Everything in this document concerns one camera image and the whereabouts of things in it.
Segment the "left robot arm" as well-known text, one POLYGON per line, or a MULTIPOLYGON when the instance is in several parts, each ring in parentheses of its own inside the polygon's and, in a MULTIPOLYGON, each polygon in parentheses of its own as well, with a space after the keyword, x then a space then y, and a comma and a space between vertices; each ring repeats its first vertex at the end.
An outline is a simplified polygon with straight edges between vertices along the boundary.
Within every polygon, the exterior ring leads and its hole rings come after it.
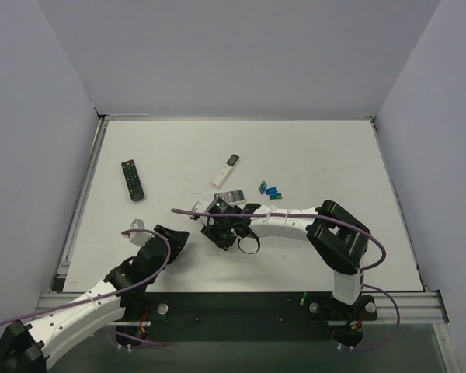
POLYGON ((176 259, 190 236, 161 225, 152 230, 134 226, 122 234, 140 249, 91 289, 67 304, 0 322, 0 372, 46 372, 107 324, 139 317, 147 286, 176 259))

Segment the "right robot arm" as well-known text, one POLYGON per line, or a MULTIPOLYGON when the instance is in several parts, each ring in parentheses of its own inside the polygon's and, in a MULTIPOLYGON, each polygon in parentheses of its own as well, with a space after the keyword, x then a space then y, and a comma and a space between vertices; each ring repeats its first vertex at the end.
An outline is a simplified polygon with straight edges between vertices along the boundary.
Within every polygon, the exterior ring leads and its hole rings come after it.
POLYGON ((201 214, 201 233, 217 247, 228 250, 242 239, 260 242, 265 237, 281 237, 309 242, 333 270, 332 297, 353 305, 360 297, 363 274, 361 261, 369 239, 369 229, 335 201, 305 210, 279 209, 261 204, 231 206, 220 198, 199 201, 193 211, 201 214))

